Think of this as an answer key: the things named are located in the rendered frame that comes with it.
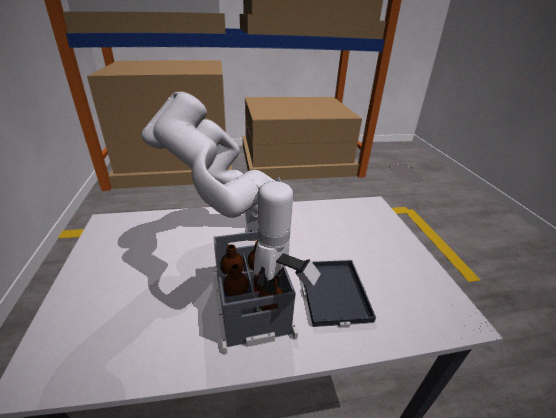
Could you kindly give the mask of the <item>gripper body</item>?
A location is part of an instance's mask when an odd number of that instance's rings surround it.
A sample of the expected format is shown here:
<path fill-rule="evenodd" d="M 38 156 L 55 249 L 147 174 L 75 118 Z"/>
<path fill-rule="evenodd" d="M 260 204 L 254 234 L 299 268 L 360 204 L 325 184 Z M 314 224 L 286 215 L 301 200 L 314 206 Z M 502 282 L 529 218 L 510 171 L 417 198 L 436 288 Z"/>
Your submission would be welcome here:
<path fill-rule="evenodd" d="M 289 241 L 284 245 L 274 247 L 263 244 L 258 238 L 254 259 L 254 274 L 258 275 L 262 266 L 265 268 L 265 276 L 267 280 L 269 281 L 273 279 L 274 276 L 284 266 L 277 263 L 276 260 L 283 253 L 289 255 Z"/>

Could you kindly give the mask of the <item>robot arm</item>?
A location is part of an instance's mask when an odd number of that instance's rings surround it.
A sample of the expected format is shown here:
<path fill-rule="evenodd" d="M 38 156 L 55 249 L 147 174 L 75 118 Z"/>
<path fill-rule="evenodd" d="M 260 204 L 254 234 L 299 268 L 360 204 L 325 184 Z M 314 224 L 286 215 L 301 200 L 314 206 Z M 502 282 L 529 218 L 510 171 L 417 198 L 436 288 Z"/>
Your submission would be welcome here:
<path fill-rule="evenodd" d="M 154 148 L 165 147 L 192 168 L 198 194 L 217 212 L 235 218 L 250 209 L 258 218 L 260 242 L 274 247 L 286 244 L 291 231 L 291 187 L 259 170 L 244 174 L 228 170 L 240 148 L 216 123 L 204 119 L 206 115 L 197 98 L 174 92 L 142 130 L 142 139 Z M 310 259 L 283 253 L 276 262 L 295 269 L 306 288 L 314 286 L 320 276 Z"/>

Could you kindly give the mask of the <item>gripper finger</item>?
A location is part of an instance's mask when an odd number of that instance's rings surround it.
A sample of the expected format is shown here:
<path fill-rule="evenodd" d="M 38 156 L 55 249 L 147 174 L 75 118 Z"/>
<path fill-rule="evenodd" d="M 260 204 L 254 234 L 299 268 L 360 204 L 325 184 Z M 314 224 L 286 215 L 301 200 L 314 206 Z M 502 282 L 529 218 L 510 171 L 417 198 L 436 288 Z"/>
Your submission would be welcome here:
<path fill-rule="evenodd" d="M 275 283 L 273 282 L 274 278 L 270 281 L 267 280 L 266 276 L 265 276 L 265 268 L 261 267 L 260 270 L 260 274 L 258 277 L 258 281 L 257 281 L 257 285 L 259 286 L 263 286 L 263 290 L 265 290 L 266 292 L 270 293 L 270 294 L 274 294 L 274 290 L 275 290 Z M 268 284 L 268 285 L 266 285 Z"/>
<path fill-rule="evenodd" d="M 283 267 L 280 269 L 280 271 L 275 275 L 274 278 L 277 279 L 277 286 L 281 285 L 281 273 L 283 272 Z"/>

